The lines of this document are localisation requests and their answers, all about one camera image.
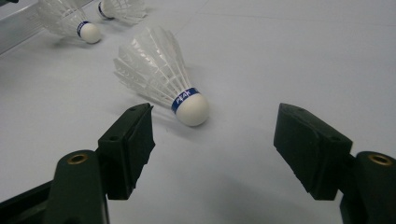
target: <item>shuttlecock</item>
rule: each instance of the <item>shuttlecock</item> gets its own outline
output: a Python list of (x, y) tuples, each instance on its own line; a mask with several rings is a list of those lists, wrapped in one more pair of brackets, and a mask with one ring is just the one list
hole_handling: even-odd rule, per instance
[(120, 46), (114, 64), (121, 83), (171, 107), (182, 123), (196, 126), (207, 119), (209, 104), (190, 84), (180, 47), (169, 31), (147, 28)]
[(102, 37), (73, 0), (38, 0), (37, 13), (43, 26), (56, 35), (80, 37), (90, 44)]
[(97, 11), (102, 19), (117, 19), (130, 24), (138, 23), (146, 16), (143, 0), (102, 0)]

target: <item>black object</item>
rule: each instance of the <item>black object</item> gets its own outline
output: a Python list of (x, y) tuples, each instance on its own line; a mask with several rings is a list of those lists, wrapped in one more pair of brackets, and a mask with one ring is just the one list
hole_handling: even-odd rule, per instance
[(280, 104), (274, 145), (315, 200), (344, 193), (345, 224), (396, 223), (396, 160), (349, 154), (352, 141), (303, 108)]
[(136, 105), (99, 139), (96, 151), (72, 152), (52, 181), (0, 203), (4, 224), (107, 224), (108, 199), (127, 200), (155, 144), (150, 104)]

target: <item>white shuttlecock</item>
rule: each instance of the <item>white shuttlecock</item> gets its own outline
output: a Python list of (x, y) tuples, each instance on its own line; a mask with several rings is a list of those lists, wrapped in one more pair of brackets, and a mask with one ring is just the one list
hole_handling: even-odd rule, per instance
[(97, 12), (104, 20), (117, 19), (130, 24), (138, 23), (146, 16), (143, 0), (102, 0)]
[(196, 126), (207, 119), (209, 103), (191, 86), (180, 47), (169, 31), (146, 29), (120, 46), (114, 64), (126, 87), (171, 107), (182, 123)]
[(39, 0), (37, 13), (43, 26), (56, 35), (80, 37), (90, 44), (102, 37), (73, 0)]

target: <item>shuttlecock cork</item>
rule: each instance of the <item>shuttlecock cork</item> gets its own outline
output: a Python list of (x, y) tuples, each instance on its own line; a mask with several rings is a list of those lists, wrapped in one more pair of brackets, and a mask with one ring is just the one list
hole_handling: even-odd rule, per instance
[(179, 44), (169, 31), (147, 28), (120, 46), (114, 64), (121, 83), (167, 105), (182, 123), (196, 126), (208, 118), (209, 103), (191, 85)]
[(81, 38), (90, 44), (102, 37), (73, 0), (39, 0), (37, 14), (43, 26), (56, 35)]
[(117, 19), (135, 24), (146, 16), (146, 7), (143, 0), (102, 0), (97, 12), (104, 20)]

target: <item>blue band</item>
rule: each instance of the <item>blue band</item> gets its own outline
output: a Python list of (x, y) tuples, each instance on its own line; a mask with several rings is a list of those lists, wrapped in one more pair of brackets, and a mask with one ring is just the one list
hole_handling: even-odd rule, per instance
[(113, 20), (114, 18), (112, 18), (112, 17), (107, 17), (106, 15), (105, 15), (105, 13), (103, 13), (103, 11), (102, 11), (102, 8), (100, 7), (100, 5), (102, 4), (102, 2), (100, 2), (99, 4), (98, 4), (98, 11), (99, 11), (99, 13), (106, 19), (106, 20)]
[(176, 114), (176, 111), (178, 107), (185, 101), (187, 98), (190, 96), (199, 93), (197, 89), (195, 88), (190, 88), (188, 90), (183, 91), (181, 94), (178, 95), (178, 97), (175, 99), (175, 101), (172, 103), (172, 111)]
[(82, 22), (79, 24), (79, 26), (78, 26), (78, 28), (77, 28), (77, 34), (78, 34), (79, 37), (81, 37), (81, 29), (82, 29), (82, 27), (83, 27), (85, 24), (87, 24), (87, 23), (89, 23), (89, 22), (88, 22), (88, 21), (82, 21)]

